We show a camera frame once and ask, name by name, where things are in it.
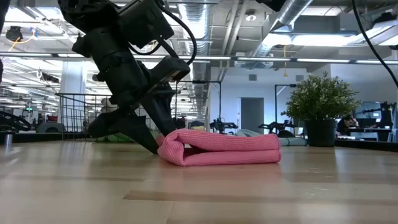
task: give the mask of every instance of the wire mesh basket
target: wire mesh basket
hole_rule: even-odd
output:
[[[60,97],[58,122],[63,126],[63,140],[97,141],[97,142],[134,142],[131,138],[121,134],[110,134],[100,138],[92,138],[88,133],[88,126],[101,113],[110,113],[118,109],[117,105],[109,102],[111,95],[57,93]],[[138,116],[146,116],[146,125],[154,138],[160,132],[145,109],[136,109]]]

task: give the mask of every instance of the black plant pot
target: black plant pot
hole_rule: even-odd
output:
[[[305,121],[308,144],[317,147],[333,147],[335,145],[337,121]]]

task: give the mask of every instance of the pink cloth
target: pink cloth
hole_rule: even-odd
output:
[[[179,166],[258,164],[279,162],[280,142],[275,134],[255,137],[227,136],[190,129],[168,134],[157,153]]]

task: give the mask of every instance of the door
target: door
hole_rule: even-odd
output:
[[[264,99],[242,98],[241,129],[248,129],[264,134],[264,130],[258,128],[262,123],[264,123]]]

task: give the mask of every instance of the green plant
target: green plant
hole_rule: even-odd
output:
[[[326,120],[342,118],[350,114],[361,103],[355,99],[357,91],[338,77],[327,78],[310,75],[297,84],[292,92],[287,109],[281,115],[301,120]]]

